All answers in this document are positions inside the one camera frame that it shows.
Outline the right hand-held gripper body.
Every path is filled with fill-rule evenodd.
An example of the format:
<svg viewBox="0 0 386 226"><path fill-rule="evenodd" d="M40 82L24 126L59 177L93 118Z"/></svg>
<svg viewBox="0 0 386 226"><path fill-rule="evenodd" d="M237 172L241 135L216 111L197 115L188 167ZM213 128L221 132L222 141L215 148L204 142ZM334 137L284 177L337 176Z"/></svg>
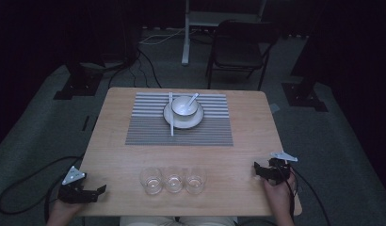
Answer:
<svg viewBox="0 0 386 226"><path fill-rule="evenodd" d="M270 156L271 158L268 161L272 170L270 179L278 185L289 178L290 162L297 162L298 159L285 151L271 153Z"/></svg>

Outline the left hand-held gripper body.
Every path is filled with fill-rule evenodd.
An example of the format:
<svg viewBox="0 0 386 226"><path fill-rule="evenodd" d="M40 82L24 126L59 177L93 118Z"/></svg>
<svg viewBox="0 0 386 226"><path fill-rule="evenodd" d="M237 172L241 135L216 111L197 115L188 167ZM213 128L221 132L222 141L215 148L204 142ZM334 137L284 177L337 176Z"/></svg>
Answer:
<svg viewBox="0 0 386 226"><path fill-rule="evenodd" d="M71 166L61 182L57 198L65 203L87 203L88 198L82 186L86 176L84 172Z"/></svg>

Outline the person's left hand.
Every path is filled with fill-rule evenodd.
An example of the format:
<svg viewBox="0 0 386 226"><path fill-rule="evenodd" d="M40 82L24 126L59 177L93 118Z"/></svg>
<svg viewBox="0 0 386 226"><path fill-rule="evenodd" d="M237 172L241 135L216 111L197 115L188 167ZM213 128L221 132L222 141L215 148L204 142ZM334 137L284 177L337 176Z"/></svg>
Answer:
<svg viewBox="0 0 386 226"><path fill-rule="evenodd" d="M57 200L49 214L46 226L67 226L84 207L83 203L66 203Z"/></svg>

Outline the person's right hand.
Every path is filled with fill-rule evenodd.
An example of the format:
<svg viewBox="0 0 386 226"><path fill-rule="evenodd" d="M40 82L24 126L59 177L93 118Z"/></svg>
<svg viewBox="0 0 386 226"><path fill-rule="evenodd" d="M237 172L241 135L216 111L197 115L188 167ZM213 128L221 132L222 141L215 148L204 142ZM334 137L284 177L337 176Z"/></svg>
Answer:
<svg viewBox="0 0 386 226"><path fill-rule="evenodd" d="M278 226L295 226L291 217L292 191L296 186L293 175L284 184L273 186L268 180L262 180L269 208Z"/></svg>

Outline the clear glass cup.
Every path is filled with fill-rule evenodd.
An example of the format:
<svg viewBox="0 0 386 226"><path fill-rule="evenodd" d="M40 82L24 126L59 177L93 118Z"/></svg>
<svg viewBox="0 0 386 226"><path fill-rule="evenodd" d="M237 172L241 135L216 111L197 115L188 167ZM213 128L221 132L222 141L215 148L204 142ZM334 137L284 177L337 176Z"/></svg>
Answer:
<svg viewBox="0 0 386 226"><path fill-rule="evenodd" d="M190 194L202 193L207 175L205 169L190 168L185 170L185 188Z"/></svg>
<svg viewBox="0 0 386 226"><path fill-rule="evenodd" d="M170 193L178 193L184 188L184 170L179 167L164 168L165 189Z"/></svg>
<svg viewBox="0 0 386 226"><path fill-rule="evenodd" d="M139 174L140 184L149 195L158 194L163 188L163 177L158 168L145 168Z"/></svg>

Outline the black stand with base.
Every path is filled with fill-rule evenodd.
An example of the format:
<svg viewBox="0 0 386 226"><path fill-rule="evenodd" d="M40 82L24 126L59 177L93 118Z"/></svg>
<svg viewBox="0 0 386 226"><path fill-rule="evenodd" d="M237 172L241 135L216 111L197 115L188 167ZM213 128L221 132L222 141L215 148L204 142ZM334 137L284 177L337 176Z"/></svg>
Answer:
<svg viewBox="0 0 386 226"><path fill-rule="evenodd" d="M70 76L62 90L55 94L54 100L70 100L74 96L94 96L103 75L87 71L80 64L72 38L67 31L62 34L61 46L57 48L57 51Z"/></svg>
<svg viewBox="0 0 386 226"><path fill-rule="evenodd" d="M322 75L321 56L316 52L316 40L309 37L291 72L300 76L299 83L282 83L283 92L290 106L312 107L318 112L328 109L314 91L314 85Z"/></svg>

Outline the grey striped placemat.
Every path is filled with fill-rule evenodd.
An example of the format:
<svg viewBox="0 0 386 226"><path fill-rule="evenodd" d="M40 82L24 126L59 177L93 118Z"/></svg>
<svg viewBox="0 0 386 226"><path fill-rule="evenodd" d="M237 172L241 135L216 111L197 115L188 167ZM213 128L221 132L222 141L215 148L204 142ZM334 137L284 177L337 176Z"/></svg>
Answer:
<svg viewBox="0 0 386 226"><path fill-rule="evenodd" d="M174 127L163 117L169 103L166 92L138 92L132 110L126 145L233 146L230 114L225 94L204 94L197 98L203 107L200 124L189 129Z"/></svg>

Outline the person's light trousers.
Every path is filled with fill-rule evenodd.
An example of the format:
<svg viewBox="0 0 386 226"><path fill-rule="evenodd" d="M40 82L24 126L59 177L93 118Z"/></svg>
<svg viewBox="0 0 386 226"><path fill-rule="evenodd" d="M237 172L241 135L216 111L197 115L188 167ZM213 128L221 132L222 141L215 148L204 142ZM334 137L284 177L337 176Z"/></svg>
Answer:
<svg viewBox="0 0 386 226"><path fill-rule="evenodd" d="M121 217L120 226L235 226L233 217Z"/></svg>

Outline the white plate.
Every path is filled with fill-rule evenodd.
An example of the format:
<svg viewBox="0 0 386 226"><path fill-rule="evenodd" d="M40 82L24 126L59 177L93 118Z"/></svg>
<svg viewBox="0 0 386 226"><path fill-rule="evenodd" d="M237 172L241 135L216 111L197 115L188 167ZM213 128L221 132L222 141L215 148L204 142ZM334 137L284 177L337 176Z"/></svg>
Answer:
<svg viewBox="0 0 386 226"><path fill-rule="evenodd" d="M167 123L171 123L170 113L172 112L169 104L166 104L163 110L163 117ZM189 129L197 126L201 123L204 116L204 110L201 105L199 105L197 112L187 120L183 116L178 116L174 114L172 122L173 126L178 129Z"/></svg>

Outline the white spoon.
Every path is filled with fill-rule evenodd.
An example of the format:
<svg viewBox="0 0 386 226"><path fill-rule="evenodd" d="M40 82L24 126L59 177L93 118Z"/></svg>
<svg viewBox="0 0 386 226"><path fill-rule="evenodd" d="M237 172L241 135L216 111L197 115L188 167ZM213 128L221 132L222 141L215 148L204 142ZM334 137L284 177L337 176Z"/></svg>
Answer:
<svg viewBox="0 0 386 226"><path fill-rule="evenodd" d="M191 98L190 100L185 104L185 108L189 108L192 103L196 100L196 98L199 96L200 94L199 93L195 93Z"/></svg>

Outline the white bowl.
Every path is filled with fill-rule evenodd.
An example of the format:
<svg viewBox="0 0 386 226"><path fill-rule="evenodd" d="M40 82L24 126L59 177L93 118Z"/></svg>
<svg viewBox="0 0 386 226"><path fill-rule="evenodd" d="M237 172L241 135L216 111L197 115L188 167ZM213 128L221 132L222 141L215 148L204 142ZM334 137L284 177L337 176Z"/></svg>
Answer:
<svg viewBox="0 0 386 226"><path fill-rule="evenodd" d="M185 104L190 100L191 96L180 96L172 101L171 110L178 116L183 116L186 120L192 117L198 110L199 104L195 100L189 108L185 108Z"/></svg>

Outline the black folding chair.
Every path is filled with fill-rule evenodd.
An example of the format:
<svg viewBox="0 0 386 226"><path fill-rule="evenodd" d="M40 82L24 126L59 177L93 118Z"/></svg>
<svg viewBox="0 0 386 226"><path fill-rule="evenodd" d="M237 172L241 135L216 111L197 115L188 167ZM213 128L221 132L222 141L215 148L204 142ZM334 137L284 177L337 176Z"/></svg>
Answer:
<svg viewBox="0 0 386 226"><path fill-rule="evenodd" d="M270 50L281 31L271 22L226 20L215 29L205 76L211 88L213 71L248 72L261 70L257 89L260 90L267 69Z"/></svg>

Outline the white desk frame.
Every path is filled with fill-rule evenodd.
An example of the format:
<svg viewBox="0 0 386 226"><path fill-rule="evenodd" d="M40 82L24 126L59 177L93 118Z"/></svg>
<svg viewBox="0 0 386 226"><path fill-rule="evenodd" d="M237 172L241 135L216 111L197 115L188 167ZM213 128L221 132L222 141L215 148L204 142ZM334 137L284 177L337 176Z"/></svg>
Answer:
<svg viewBox="0 0 386 226"><path fill-rule="evenodd" d="M260 0L259 9L256 13L234 13L192 10L190 8L190 0L185 0L185 38L181 59L182 65L189 65L190 28L192 26L216 27L221 22L228 19L260 22L263 19L266 3L267 0Z"/></svg>

